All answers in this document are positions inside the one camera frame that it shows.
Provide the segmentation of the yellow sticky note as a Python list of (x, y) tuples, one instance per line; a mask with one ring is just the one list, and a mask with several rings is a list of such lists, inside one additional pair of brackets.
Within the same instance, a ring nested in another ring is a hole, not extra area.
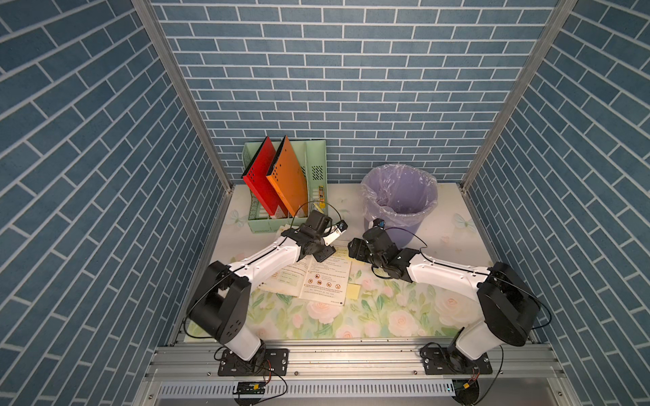
[(362, 286), (359, 284), (348, 284), (346, 291), (346, 299), (358, 300)]

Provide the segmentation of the English textbook yellow cover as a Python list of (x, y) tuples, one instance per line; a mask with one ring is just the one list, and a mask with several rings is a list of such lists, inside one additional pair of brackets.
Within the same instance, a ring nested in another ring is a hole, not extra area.
[(336, 247), (336, 252), (324, 262), (312, 255), (276, 272), (259, 288), (274, 294), (327, 305), (345, 304), (352, 259)]

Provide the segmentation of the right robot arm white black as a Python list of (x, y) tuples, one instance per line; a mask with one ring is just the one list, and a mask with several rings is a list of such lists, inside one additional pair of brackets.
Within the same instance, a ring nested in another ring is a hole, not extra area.
[(447, 289), (480, 306), (482, 316), (461, 328), (446, 349), (447, 360), (457, 365), (479, 360), (502, 344), (524, 346), (541, 309), (508, 264), (471, 267), (429, 258), (421, 250), (399, 248), (381, 225), (348, 243), (348, 254), (382, 269), (391, 279)]

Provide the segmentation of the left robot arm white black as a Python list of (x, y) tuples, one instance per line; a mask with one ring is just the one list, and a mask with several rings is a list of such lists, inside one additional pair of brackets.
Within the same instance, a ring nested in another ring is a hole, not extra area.
[(324, 262), (335, 253), (333, 242), (348, 228), (319, 211), (309, 214), (298, 228), (284, 230), (268, 247), (240, 262), (213, 262), (207, 274), (212, 285), (186, 311), (210, 338), (249, 364), (263, 362), (263, 341), (246, 324), (252, 290), (276, 272), (308, 256)]

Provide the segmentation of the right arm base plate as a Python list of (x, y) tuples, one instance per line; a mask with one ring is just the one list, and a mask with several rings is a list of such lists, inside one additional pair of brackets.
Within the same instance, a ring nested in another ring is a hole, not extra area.
[(460, 351), (449, 350), (435, 343), (425, 346), (419, 351), (423, 368), (427, 375), (492, 375), (492, 364), (487, 354), (476, 360), (471, 360)]

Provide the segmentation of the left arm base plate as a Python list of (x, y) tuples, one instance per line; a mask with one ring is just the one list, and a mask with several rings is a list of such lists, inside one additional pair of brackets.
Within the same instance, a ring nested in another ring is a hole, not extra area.
[(265, 348), (262, 346), (250, 360), (243, 360), (229, 349), (217, 358), (220, 377), (253, 377), (276, 374), (284, 377), (289, 365), (287, 348)]

